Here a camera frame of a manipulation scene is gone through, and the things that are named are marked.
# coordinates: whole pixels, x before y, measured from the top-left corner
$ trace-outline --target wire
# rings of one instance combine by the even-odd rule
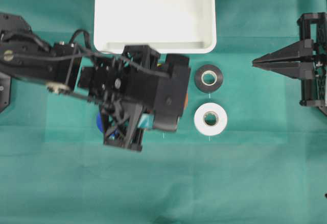
[[[44,51],[49,52],[51,47],[48,43],[46,43],[44,40],[40,39],[37,35],[30,33],[30,32],[21,32],[21,31],[10,31],[4,34],[1,38],[1,41],[7,41],[10,40],[14,36],[20,36],[32,39],[39,47],[41,47]]]
[[[115,57],[119,58],[119,59],[122,59],[123,61],[127,62],[129,65],[137,68],[138,70],[144,72],[144,73],[147,73],[147,74],[150,74],[150,75],[155,75],[155,76],[159,76],[159,77],[163,77],[163,78],[170,78],[170,75],[166,72],[161,72],[161,71],[156,71],[156,70],[151,70],[151,69],[147,69],[147,68],[144,68],[142,67],[141,65],[135,63],[135,62],[132,62],[130,59],[128,59],[127,57],[124,57],[124,56],[118,56],[117,54],[113,53],[113,52],[108,52],[108,51],[96,51],[94,52],[96,55],[100,55],[100,56],[103,56],[103,53],[106,53],[106,54],[111,54],[111,55],[114,55]]]
[[[4,57],[12,57],[12,58],[25,58],[25,59],[34,59],[34,60],[40,60],[40,61],[53,61],[53,62],[58,62],[58,61],[64,61],[67,59],[74,59],[74,58],[82,58],[82,57],[100,57],[103,58],[105,57],[103,54],[100,54],[99,52],[93,52],[91,50],[88,50],[82,46],[79,46],[79,48],[84,51],[83,53],[80,54],[73,54],[73,55],[66,55],[66,56],[62,56],[62,57],[42,57],[42,56],[34,56],[34,55],[25,55],[25,54],[3,54],[0,55],[1,58]],[[163,78],[169,78],[169,74],[165,73],[165,72],[161,72],[161,71],[156,71],[156,70],[151,70],[151,69],[147,69],[142,67],[141,65],[132,62],[130,59],[123,57],[123,56],[118,56],[119,59],[127,62],[129,65],[135,67],[136,69],[138,69],[141,72],[150,74],[150,75],[155,75],[155,76],[159,76],[159,77],[163,77]],[[9,62],[3,61],[1,60],[2,63],[5,64],[9,64]]]
[[[91,49],[90,34],[88,33],[88,31],[86,31],[86,30],[84,30],[84,29],[77,29],[77,30],[73,33],[71,39],[69,40],[69,44],[73,44],[74,41],[75,41],[75,39],[76,39],[76,37],[77,37],[78,35],[82,34],[82,33],[83,33],[83,35],[84,35],[84,44],[85,44],[86,49],[89,50],[89,51],[92,51],[92,49]],[[98,65],[98,63],[97,63],[96,59],[94,58],[94,56],[90,56],[89,58],[90,58],[90,60],[91,60],[91,62],[93,63],[94,66],[97,66],[97,65]]]

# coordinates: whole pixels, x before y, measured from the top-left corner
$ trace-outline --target green table surface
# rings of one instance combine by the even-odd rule
[[[93,33],[94,0],[0,0],[0,11],[50,43]],[[322,11],[326,0],[216,0],[217,46],[190,55],[178,131],[146,132],[140,154],[102,145],[96,106],[13,81],[0,114],[0,223],[327,223],[327,118],[298,104],[298,80],[251,67],[298,40],[302,13]],[[224,74],[210,97],[193,82],[203,64]],[[206,102],[228,114],[219,136],[194,127]]]

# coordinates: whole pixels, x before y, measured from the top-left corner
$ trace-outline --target white plastic bin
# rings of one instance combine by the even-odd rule
[[[95,0],[99,51],[149,44],[161,53],[208,53],[216,39],[215,0]]]

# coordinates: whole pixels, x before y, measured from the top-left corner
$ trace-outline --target white tape roll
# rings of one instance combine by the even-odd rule
[[[213,115],[216,121],[213,123],[206,122],[206,117]],[[215,136],[223,132],[227,126],[226,111],[215,103],[203,104],[196,110],[194,115],[194,124],[196,129],[203,135]]]

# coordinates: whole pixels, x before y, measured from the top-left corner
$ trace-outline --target tape roll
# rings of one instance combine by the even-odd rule
[[[204,77],[210,74],[213,76],[213,82],[212,83],[206,83],[204,80]],[[224,76],[221,70],[214,66],[214,65],[203,65],[200,67],[194,77],[195,85],[198,87],[199,90],[205,92],[205,93],[212,93],[219,89],[219,87],[223,84]]]
[[[206,120],[209,115],[215,117],[214,123],[208,123]],[[215,103],[203,104],[196,110],[194,115],[196,129],[206,136],[215,136],[222,133],[227,126],[227,121],[226,111]]]

